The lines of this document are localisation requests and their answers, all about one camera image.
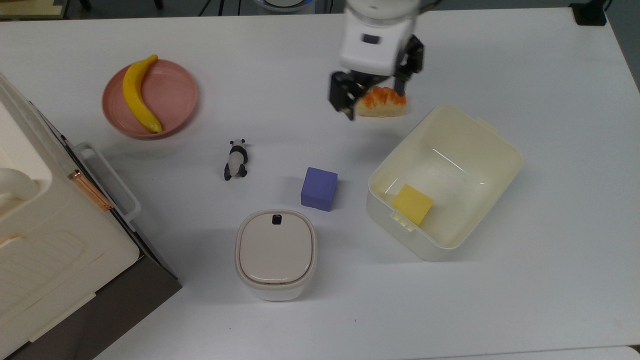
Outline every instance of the dark gray base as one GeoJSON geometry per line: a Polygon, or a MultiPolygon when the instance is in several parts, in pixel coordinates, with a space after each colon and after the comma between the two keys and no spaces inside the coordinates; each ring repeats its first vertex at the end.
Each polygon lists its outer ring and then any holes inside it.
{"type": "Polygon", "coordinates": [[[143,256],[95,298],[7,359],[91,360],[181,288],[164,268],[143,256]]]}

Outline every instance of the cable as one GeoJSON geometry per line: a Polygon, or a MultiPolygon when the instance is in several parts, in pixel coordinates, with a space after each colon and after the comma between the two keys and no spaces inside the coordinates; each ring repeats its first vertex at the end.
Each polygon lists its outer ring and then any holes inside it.
{"type": "Polygon", "coordinates": [[[431,4],[427,4],[427,5],[423,6],[422,8],[420,8],[420,12],[419,13],[430,12],[431,10],[435,9],[435,7],[438,6],[438,4],[440,4],[441,2],[442,2],[442,0],[436,0],[436,1],[432,2],[431,4]]]}
{"type": "Polygon", "coordinates": [[[207,9],[207,6],[209,5],[209,3],[211,2],[211,0],[207,0],[207,2],[204,4],[204,7],[202,8],[202,10],[200,10],[200,13],[198,14],[198,16],[202,16],[202,14],[204,13],[204,10],[207,9]]]}
{"type": "MultiPolygon", "coordinates": [[[[198,16],[202,16],[202,14],[207,9],[207,6],[209,5],[210,2],[211,0],[207,0],[207,2],[202,7],[202,10],[200,10],[200,13],[198,14],[198,16]]],[[[225,0],[220,0],[220,6],[218,7],[218,16],[222,16],[222,9],[224,7],[225,7],[225,0]]]]}

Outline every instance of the white storage box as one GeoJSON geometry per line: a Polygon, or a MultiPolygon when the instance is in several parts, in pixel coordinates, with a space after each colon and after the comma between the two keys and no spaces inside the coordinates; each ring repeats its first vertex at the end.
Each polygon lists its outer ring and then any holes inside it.
{"type": "Polygon", "coordinates": [[[439,106],[369,178],[367,213],[422,259],[460,246],[522,167],[522,155],[481,119],[439,106]],[[391,204],[408,184],[434,204],[421,224],[391,204]]]}
{"type": "Polygon", "coordinates": [[[300,296],[316,270],[316,257],[316,232],[301,213],[260,211],[238,230],[236,270],[260,299],[300,296]]]}
{"type": "Polygon", "coordinates": [[[0,359],[52,329],[140,256],[118,220],[79,186],[75,179],[86,178],[78,169],[0,74],[0,359]]]}

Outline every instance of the purple cube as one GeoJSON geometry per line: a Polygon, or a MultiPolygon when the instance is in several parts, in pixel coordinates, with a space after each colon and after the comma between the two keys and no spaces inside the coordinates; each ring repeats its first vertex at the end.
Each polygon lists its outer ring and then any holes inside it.
{"type": "Polygon", "coordinates": [[[310,208],[331,211],[333,194],[338,185],[338,174],[318,168],[308,168],[300,193],[300,204],[310,208]]]}

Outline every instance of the lid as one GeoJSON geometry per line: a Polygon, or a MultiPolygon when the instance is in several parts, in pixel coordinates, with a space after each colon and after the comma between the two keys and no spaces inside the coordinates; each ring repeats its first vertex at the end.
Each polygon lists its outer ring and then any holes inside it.
{"type": "Polygon", "coordinates": [[[268,211],[249,220],[239,237],[239,262],[251,280],[283,284],[303,277],[313,255],[312,231],[300,216],[268,211]]]}

